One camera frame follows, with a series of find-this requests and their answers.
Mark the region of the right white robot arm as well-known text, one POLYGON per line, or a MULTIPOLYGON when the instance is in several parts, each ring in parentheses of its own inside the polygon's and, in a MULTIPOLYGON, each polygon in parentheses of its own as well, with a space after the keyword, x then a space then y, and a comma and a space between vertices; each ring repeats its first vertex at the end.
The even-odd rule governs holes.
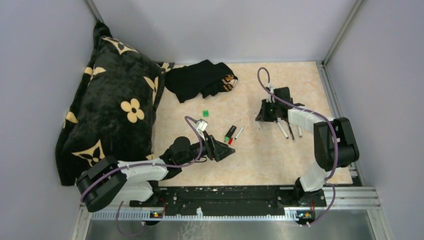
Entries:
POLYGON ((325 117, 302 103, 294 103, 288 87, 268 85, 265 89, 269 95, 261 101, 256 122, 285 121, 295 125, 299 132, 305 130, 313 135, 315 162, 305 175, 296 179, 293 190, 294 202, 307 206, 336 169, 346 168, 359 159, 351 122, 346 117, 325 117))

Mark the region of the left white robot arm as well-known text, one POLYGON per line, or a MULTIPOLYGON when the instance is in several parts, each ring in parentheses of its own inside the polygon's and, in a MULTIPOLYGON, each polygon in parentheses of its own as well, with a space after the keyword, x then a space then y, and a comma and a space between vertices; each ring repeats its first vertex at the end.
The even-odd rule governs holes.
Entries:
POLYGON ((84 171, 76 186, 81 202, 91 213, 110 204, 130 201, 154 207, 160 202, 161 194, 152 183, 175 177, 202 157, 219 162, 235 152, 207 133, 197 143, 180 136, 163 155, 153 160, 127 162, 107 156, 84 171))

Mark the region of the white pen with clip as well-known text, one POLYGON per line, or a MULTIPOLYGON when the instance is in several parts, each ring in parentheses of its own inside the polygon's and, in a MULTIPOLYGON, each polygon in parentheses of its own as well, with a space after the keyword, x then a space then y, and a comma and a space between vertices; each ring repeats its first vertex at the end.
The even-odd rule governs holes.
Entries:
POLYGON ((287 134, 287 132, 284 130, 283 126, 281 125, 279 120, 275 121, 276 125, 278 126, 278 128, 280 129, 280 131, 282 132, 282 134, 284 135, 284 137, 286 139, 289 139, 289 135, 287 134))

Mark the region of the black thin pen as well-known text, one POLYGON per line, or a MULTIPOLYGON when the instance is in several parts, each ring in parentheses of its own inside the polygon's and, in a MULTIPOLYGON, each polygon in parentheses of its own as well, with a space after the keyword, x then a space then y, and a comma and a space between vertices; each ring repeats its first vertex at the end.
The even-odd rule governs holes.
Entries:
POLYGON ((287 123, 287 126, 288 126, 288 130, 289 130, 289 134, 290 134, 290 137, 292 139, 292 142, 295 143, 296 142, 295 135, 294 135, 294 132, 293 132, 293 129, 292 129, 290 123, 287 123))

